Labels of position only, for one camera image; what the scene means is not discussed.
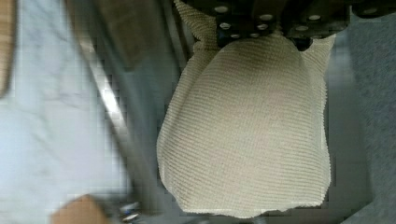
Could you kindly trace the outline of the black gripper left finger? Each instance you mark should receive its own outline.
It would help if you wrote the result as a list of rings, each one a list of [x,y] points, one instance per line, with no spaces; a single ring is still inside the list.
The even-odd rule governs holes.
[[[280,19],[280,0],[181,0],[216,20],[219,47],[271,34]]]

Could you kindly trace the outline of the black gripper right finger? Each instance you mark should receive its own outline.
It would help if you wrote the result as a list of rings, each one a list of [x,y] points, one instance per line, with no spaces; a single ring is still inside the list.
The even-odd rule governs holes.
[[[314,39],[344,31],[351,14],[370,20],[393,14],[395,8],[396,0],[289,0],[281,27],[297,50],[306,51]]]

